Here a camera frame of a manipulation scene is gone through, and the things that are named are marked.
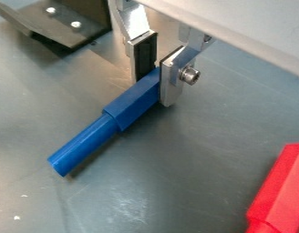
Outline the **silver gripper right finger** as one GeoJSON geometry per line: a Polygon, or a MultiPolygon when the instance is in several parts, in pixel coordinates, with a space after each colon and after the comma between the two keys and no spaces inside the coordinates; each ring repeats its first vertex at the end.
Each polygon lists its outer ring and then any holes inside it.
{"type": "Polygon", "coordinates": [[[194,27],[181,24],[180,40],[184,46],[180,46],[159,63],[159,102],[163,106],[174,105],[184,92],[184,85],[192,86],[200,80],[197,58],[214,43],[216,38],[194,27]]]}

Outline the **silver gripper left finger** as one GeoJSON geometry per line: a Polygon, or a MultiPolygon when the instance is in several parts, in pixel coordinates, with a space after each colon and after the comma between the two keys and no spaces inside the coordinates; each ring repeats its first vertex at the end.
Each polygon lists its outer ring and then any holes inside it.
{"type": "Polygon", "coordinates": [[[111,14],[125,38],[131,76],[138,82],[157,68],[157,37],[145,6],[134,0],[109,0],[111,14]]]}

